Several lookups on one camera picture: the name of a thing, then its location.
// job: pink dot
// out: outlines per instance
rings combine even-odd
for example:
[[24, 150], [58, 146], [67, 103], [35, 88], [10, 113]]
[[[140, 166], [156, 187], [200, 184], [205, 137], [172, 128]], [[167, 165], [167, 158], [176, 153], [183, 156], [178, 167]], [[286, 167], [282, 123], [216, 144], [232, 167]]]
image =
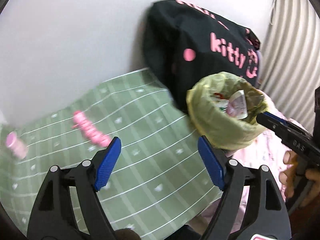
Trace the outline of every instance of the pink dot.
[[185, 49], [183, 52], [183, 58], [186, 61], [193, 61], [196, 57], [196, 52], [193, 49]]

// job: blue rubber tip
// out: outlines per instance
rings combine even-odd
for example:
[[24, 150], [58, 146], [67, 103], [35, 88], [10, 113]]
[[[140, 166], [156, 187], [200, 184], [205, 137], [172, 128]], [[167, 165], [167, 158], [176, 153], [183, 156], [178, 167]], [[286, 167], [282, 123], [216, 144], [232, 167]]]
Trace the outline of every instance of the blue rubber tip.
[[94, 188], [97, 191], [107, 185], [111, 172], [121, 153], [121, 140], [119, 138], [113, 140], [113, 144], [110, 145], [107, 150], [107, 154], [97, 168], [96, 181], [94, 183]]
[[203, 137], [200, 137], [198, 140], [198, 151], [212, 183], [223, 191], [225, 186], [223, 168], [215, 157], [211, 145]]

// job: white and red sticker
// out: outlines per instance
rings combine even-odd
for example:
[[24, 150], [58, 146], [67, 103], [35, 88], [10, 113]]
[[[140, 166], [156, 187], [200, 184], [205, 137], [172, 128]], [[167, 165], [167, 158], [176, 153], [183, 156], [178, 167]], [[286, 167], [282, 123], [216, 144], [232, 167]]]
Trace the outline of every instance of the white and red sticker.
[[250, 240], [276, 240], [276, 239], [255, 234], [253, 237], [251, 237]]

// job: silver screw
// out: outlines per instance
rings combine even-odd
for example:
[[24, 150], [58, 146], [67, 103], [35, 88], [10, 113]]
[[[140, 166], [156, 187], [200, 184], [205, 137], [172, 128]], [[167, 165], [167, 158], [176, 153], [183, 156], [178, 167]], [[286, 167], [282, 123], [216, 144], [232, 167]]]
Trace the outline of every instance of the silver screw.
[[231, 160], [229, 161], [229, 164], [230, 164], [231, 166], [237, 166], [237, 165], [238, 165], [238, 162], [237, 162], [235, 159], [231, 159]]
[[82, 166], [84, 166], [84, 167], [88, 167], [88, 166], [90, 166], [90, 164], [91, 164], [90, 160], [85, 160], [82, 162]]
[[54, 165], [50, 168], [50, 171], [51, 172], [56, 172], [58, 170], [58, 166], [57, 165]]
[[262, 166], [261, 166], [261, 169], [262, 169], [263, 171], [265, 171], [265, 172], [269, 171], [269, 168], [268, 168], [268, 166], [266, 166], [266, 165], [262, 165]]

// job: hanging cord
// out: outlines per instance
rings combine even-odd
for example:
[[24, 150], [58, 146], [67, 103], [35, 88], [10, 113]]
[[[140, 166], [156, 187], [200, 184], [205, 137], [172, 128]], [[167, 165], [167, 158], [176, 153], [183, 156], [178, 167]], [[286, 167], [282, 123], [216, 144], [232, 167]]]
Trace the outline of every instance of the hanging cord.
[[275, 5], [276, 5], [276, 0], [272, 1], [272, 6], [271, 6], [271, 10], [270, 10], [270, 24], [273, 25], [273, 20], [274, 20], [274, 16], [275, 16]]

